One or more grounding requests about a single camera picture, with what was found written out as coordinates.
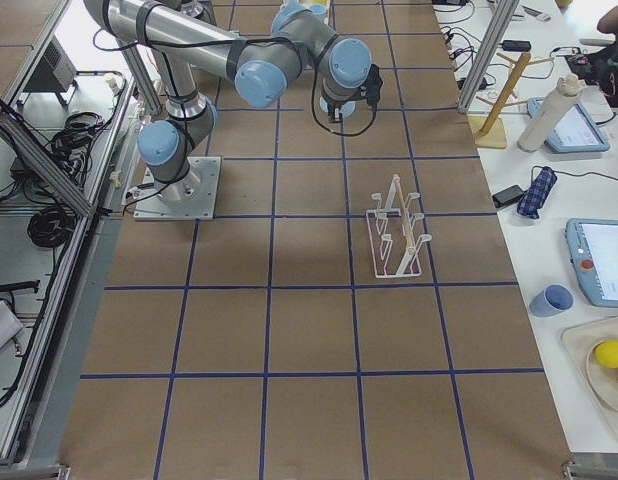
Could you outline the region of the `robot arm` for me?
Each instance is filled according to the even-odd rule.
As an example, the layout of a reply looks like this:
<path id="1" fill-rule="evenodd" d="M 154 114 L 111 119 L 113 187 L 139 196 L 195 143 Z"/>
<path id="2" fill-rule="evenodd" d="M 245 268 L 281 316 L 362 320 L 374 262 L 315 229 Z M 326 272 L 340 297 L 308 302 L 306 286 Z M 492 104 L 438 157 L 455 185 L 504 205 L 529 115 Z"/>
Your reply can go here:
<path id="1" fill-rule="evenodd" d="M 167 95 L 167 119 L 143 127 L 137 140 L 153 180 L 132 202 L 138 218 L 213 216 L 221 161 L 192 153 L 214 129 L 217 113 L 199 92 L 194 68 L 231 82 L 251 107 L 263 109 L 311 67 L 311 105 L 322 108 L 332 123 L 351 115 L 357 102 L 375 109 L 380 99 L 382 80 L 368 46 L 328 26 L 321 5 L 284 2 L 263 39 L 202 20 L 197 1 L 88 1 L 85 7 L 121 46 L 153 52 Z"/>

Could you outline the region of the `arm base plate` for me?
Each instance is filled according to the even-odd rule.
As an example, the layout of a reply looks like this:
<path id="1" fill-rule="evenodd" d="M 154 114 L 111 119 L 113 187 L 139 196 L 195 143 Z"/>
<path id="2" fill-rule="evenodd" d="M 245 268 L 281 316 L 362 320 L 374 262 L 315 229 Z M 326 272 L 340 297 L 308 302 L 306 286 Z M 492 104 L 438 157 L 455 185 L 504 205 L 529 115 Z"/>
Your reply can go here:
<path id="1" fill-rule="evenodd" d="M 212 220 L 220 178 L 221 158 L 190 156 L 190 170 L 181 181 L 163 187 L 153 185 L 153 175 L 145 168 L 144 182 L 150 187 L 140 193 L 133 217 L 138 221 Z"/>

